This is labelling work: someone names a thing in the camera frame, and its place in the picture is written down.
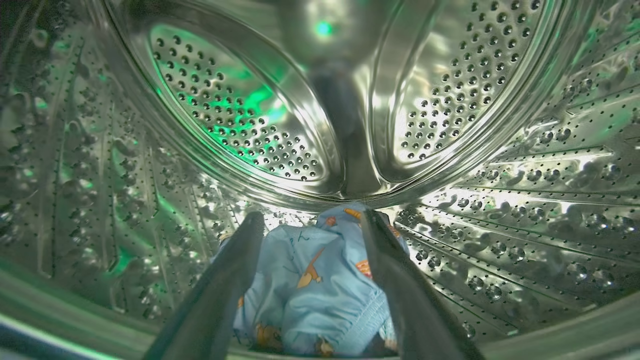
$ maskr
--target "clothing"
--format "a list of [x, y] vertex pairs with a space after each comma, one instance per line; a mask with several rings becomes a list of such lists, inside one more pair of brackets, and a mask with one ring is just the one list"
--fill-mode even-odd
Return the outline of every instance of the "clothing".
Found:
[[259, 350], [325, 356], [358, 356], [377, 334], [395, 342], [387, 298], [367, 261], [364, 209], [357, 203], [338, 206], [320, 214], [315, 226], [282, 225], [265, 237], [253, 284], [238, 302], [237, 341]]

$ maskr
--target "cartoon dog print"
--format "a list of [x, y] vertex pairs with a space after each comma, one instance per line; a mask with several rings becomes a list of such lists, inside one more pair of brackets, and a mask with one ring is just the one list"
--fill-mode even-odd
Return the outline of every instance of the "cartoon dog print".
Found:
[[263, 326], [261, 323], [255, 326], [257, 344], [261, 347], [282, 349], [280, 331], [271, 325]]
[[333, 346], [329, 344], [324, 338], [318, 336], [316, 341], [316, 352], [321, 357], [331, 357], [333, 355]]
[[318, 272], [314, 267], [314, 263], [316, 262], [320, 254], [322, 254], [323, 250], [324, 250], [324, 247], [320, 249], [320, 251], [316, 254], [316, 256], [314, 256], [314, 258], [311, 260], [309, 265], [307, 265], [307, 269], [305, 270], [305, 273], [302, 275], [302, 277], [300, 277], [300, 280], [298, 281], [298, 287], [297, 287], [298, 289], [308, 286], [311, 283], [311, 280], [315, 280], [316, 282], [322, 281], [322, 277], [318, 276]]
[[326, 220], [324, 221], [324, 223], [328, 226], [334, 226], [335, 225], [335, 217], [328, 217], [326, 218]]

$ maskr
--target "green light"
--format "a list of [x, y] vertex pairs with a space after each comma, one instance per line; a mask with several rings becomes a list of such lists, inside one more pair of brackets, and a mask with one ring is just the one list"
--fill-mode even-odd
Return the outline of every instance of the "green light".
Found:
[[332, 31], [331, 24], [326, 21], [319, 22], [318, 25], [316, 25], [316, 33], [323, 37], [331, 35]]
[[49, 107], [47, 103], [39, 97], [36, 98], [35, 103], [36, 103], [36, 107], [41, 110]]
[[67, 44], [66, 42], [64, 42], [62, 40], [56, 41], [56, 45], [55, 46], [60, 50], [68, 49], [70, 47], [69, 44]]
[[118, 264], [114, 267], [111, 275], [120, 276], [127, 269], [127, 265], [131, 262], [133, 257], [123, 247], [120, 247], [120, 257], [118, 258]]

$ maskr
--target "stainless steel drum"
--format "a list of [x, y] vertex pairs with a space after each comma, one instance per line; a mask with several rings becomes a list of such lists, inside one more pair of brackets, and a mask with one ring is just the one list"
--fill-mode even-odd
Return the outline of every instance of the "stainless steel drum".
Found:
[[3, 7], [5, 326], [137, 358], [249, 211], [357, 200], [487, 357], [637, 345], [638, 1]]

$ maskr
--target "light blue fabric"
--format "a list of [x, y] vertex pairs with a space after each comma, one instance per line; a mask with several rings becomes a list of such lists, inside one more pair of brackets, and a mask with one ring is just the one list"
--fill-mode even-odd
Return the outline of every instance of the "light blue fabric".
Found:
[[396, 328], [394, 327], [394, 322], [391, 320], [391, 317], [387, 318], [380, 331], [378, 332], [380, 337], [385, 340], [385, 347], [391, 349], [393, 351], [397, 351], [397, 337], [396, 337]]
[[388, 326], [387, 298], [366, 261], [364, 209], [346, 204], [320, 214], [314, 227], [282, 225], [265, 237], [234, 320], [238, 341], [287, 354], [357, 356]]

